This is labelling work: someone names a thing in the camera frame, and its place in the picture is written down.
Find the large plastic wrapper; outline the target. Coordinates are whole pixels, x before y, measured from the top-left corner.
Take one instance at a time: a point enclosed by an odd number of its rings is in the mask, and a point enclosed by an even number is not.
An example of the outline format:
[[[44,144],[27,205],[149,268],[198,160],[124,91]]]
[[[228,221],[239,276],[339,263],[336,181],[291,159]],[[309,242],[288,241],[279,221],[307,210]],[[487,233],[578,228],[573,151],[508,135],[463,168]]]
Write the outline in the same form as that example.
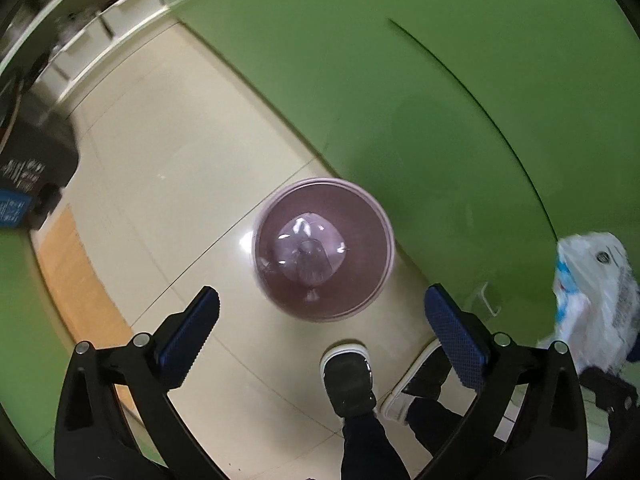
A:
[[[559,240],[552,292],[554,330],[537,346],[564,342],[578,373],[619,373],[639,335],[639,284],[622,242],[607,232]]]

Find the clear plastic bottle white cap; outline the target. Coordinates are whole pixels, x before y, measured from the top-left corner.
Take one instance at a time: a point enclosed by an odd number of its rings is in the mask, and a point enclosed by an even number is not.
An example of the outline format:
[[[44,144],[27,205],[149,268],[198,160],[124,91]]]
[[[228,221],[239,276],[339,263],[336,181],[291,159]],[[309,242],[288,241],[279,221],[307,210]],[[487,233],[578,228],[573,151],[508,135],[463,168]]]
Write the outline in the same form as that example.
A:
[[[305,293],[310,304],[343,264],[347,247],[338,229],[326,218],[305,212],[291,219],[273,244],[278,268]]]

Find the pink round trash bin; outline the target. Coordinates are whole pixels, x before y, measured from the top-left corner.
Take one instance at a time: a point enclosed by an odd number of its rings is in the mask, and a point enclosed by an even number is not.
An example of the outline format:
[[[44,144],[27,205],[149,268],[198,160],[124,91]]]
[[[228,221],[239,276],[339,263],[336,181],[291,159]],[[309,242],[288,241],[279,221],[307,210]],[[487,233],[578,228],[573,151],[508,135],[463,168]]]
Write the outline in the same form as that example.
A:
[[[383,207],[337,178],[308,178],[275,192],[258,216],[253,266],[262,292],[300,320],[349,318],[390,278],[395,237]]]

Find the orange floor mat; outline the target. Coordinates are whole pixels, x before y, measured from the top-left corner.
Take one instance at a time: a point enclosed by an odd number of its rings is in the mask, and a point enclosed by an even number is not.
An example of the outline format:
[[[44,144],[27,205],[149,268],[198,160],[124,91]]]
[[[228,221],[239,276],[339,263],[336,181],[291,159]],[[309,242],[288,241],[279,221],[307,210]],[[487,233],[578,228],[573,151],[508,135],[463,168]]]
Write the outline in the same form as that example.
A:
[[[72,208],[47,222],[35,242],[38,266],[56,315],[71,344],[90,341],[96,348],[120,347],[132,329],[108,296],[80,239]]]

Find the person's dark trouser leg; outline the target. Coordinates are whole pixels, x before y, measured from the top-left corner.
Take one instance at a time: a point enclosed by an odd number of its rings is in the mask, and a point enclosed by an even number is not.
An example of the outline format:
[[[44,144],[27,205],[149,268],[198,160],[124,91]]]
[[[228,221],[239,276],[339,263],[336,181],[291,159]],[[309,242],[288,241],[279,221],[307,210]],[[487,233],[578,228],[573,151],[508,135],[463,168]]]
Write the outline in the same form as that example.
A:
[[[406,422],[416,440],[435,457],[456,432],[462,416],[433,399],[412,400]],[[343,426],[342,479],[410,479],[402,459],[373,412],[347,417]]]

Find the black floor waste bin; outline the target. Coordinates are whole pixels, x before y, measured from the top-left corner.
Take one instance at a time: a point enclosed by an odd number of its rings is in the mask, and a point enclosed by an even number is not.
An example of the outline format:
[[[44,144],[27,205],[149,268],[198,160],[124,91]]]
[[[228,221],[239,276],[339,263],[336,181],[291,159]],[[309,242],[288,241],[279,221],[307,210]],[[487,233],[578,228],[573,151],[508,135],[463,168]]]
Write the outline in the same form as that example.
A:
[[[1,142],[1,226],[39,230],[79,166],[72,122],[24,96]]]

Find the white storage drawer box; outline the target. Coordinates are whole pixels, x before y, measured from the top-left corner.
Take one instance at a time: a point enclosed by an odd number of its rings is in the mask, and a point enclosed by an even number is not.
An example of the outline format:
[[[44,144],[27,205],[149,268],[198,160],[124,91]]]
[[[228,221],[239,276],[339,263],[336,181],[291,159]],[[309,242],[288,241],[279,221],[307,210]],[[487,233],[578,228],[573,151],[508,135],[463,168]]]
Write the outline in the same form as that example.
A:
[[[101,14],[101,20],[114,38],[122,38],[165,10],[163,0],[117,0]]]

